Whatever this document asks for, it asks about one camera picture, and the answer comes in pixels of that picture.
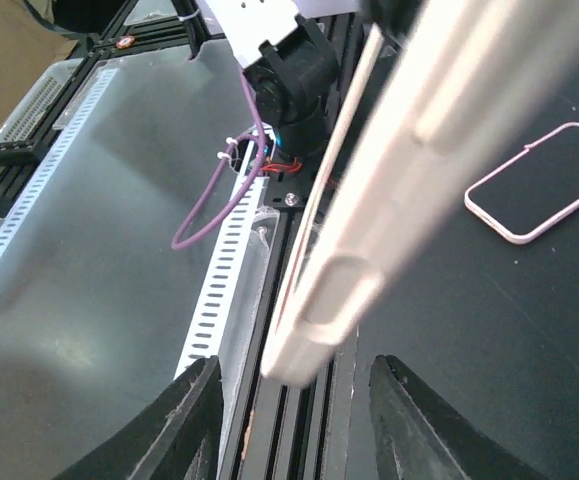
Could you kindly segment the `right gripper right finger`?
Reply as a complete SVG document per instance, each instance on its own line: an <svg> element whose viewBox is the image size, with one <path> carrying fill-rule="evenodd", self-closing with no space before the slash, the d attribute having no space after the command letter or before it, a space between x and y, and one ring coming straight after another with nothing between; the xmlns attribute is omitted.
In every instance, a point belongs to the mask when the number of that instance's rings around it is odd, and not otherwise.
<svg viewBox="0 0 579 480"><path fill-rule="evenodd" d="M375 358L369 390L381 479L545 477L477 430L393 355Z"/></svg>

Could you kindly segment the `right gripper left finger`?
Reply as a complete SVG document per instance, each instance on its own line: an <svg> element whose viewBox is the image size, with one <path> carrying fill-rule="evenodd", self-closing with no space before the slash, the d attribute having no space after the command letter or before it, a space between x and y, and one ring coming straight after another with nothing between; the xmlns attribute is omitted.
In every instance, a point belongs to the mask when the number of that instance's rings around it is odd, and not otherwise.
<svg viewBox="0 0 579 480"><path fill-rule="evenodd" d="M219 358L196 360L59 479L215 479L223 417Z"/></svg>

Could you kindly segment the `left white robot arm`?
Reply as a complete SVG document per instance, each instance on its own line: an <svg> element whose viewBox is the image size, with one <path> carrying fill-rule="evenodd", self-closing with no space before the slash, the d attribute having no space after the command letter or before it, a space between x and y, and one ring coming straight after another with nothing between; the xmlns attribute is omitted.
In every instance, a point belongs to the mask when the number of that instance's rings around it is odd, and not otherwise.
<svg viewBox="0 0 579 480"><path fill-rule="evenodd" d="M200 1L228 41L282 158L322 162L364 41L356 1Z"/></svg>

